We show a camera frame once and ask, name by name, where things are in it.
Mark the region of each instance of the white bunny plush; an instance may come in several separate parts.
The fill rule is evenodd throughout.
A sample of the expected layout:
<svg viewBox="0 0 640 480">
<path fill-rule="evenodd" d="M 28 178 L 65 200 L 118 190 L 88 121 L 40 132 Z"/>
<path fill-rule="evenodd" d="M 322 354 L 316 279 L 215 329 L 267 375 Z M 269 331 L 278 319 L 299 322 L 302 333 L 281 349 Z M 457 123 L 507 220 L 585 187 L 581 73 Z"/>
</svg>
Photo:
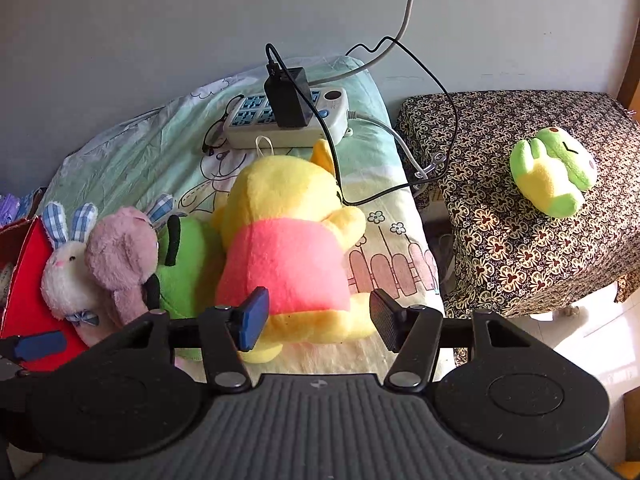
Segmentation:
<svg viewBox="0 0 640 480">
<path fill-rule="evenodd" d="M 42 297 L 53 317 L 71 322 L 87 346 L 118 329 L 110 316 L 114 309 L 111 295 L 98 285 L 84 262 L 86 240 L 97 216 L 94 204 L 80 206 L 74 212 L 69 239 L 62 204 L 49 202 L 42 214 L 54 249 L 42 273 Z"/>
</svg>

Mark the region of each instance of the plush toy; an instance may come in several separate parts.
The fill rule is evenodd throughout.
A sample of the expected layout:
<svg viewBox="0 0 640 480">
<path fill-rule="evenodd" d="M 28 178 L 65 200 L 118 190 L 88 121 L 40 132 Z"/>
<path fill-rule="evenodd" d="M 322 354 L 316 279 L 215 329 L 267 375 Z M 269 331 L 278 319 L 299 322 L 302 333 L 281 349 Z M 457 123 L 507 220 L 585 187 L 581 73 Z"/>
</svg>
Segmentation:
<svg viewBox="0 0 640 480">
<path fill-rule="evenodd" d="M 240 305 L 256 286 L 270 316 L 248 362 L 266 362 L 285 342 L 335 343 L 375 331 L 369 295 L 351 295 L 344 252 L 364 234 L 365 217 L 343 207 L 325 140 L 311 160 L 260 158 L 236 178 L 212 216 L 226 250 L 216 304 Z"/>
<path fill-rule="evenodd" d="M 169 216 L 158 233 L 159 307 L 172 319 L 197 317 L 213 306 L 225 265 L 218 232 L 193 216 Z"/>
<path fill-rule="evenodd" d="M 158 265 L 158 238 L 134 207 L 105 216 L 87 241 L 85 260 L 95 280 L 113 295 L 117 320 L 127 324 L 148 312 L 142 285 Z"/>
<path fill-rule="evenodd" d="M 558 158 L 566 168 L 569 181 L 580 191 L 587 191 L 596 184 L 598 168 L 593 156 L 580 142 L 562 128 L 545 128 L 536 133 L 545 143 L 549 156 Z"/>
<path fill-rule="evenodd" d="M 525 198 L 553 218 L 574 215 L 584 203 L 581 191 L 598 177 L 593 157 L 561 128 L 540 130 L 520 140 L 510 156 L 511 176 Z"/>
<path fill-rule="evenodd" d="M 65 210 L 61 204 L 48 203 L 42 215 L 54 249 L 42 273 L 42 297 L 53 317 L 71 322 L 87 346 L 100 342 L 117 330 L 111 319 L 111 297 L 84 264 L 85 240 L 96 217 L 95 205 L 79 207 L 74 212 L 69 239 Z"/>
</svg>

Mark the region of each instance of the charger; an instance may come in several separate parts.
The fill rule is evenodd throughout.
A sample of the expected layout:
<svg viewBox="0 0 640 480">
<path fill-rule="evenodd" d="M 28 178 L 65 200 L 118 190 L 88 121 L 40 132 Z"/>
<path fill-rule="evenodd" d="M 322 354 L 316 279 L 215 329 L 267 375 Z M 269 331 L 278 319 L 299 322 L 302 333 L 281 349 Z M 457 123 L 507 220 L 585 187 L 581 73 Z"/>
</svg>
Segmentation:
<svg viewBox="0 0 640 480">
<path fill-rule="evenodd" d="M 296 89 L 297 86 L 311 102 L 311 89 L 306 80 L 305 69 L 300 66 L 289 68 L 291 76 L 289 78 L 280 65 L 269 56 L 267 70 L 269 77 L 264 82 L 264 93 L 267 95 L 278 126 L 281 128 L 304 128 L 307 126 L 313 112 Z"/>
</svg>

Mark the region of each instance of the floor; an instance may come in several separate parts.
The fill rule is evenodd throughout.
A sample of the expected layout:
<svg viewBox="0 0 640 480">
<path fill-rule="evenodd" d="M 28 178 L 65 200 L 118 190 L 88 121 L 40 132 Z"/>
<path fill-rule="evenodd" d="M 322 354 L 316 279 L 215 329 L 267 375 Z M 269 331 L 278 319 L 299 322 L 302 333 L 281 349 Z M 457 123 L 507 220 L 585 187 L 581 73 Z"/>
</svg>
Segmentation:
<svg viewBox="0 0 640 480">
<path fill-rule="evenodd" d="M 559 354 L 596 376 L 607 389 L 610 418 L 596 453 L 614 465 L 624 460 L 625 424 L 622 395 L 640 386 L 640 290 L 616 303 L 616 284 L 574 305 L 578 314 L 561 312 L 512 319 Z"/>
</svg>

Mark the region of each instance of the white wall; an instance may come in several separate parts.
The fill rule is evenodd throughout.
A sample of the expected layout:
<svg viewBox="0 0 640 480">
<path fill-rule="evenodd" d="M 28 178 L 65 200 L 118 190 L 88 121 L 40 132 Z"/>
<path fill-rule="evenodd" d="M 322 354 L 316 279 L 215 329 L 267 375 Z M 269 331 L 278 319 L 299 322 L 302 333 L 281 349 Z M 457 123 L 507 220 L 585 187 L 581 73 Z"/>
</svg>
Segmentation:
<svg viewBox="0 0 640 480">
<path fill-rule="evenodd" d="M 404 1 L 0 0 L 0 192 L 46 184 L 102 129 L 264 63 L 267 41 L 284 56 L 375 44 Z M 405 41 L 452 91 L 615 94 L 637 16 L 638 0 L 416 0 Z M 372 74 L 392 114 L 436 89 L 400 52 Z"/>
</svg>

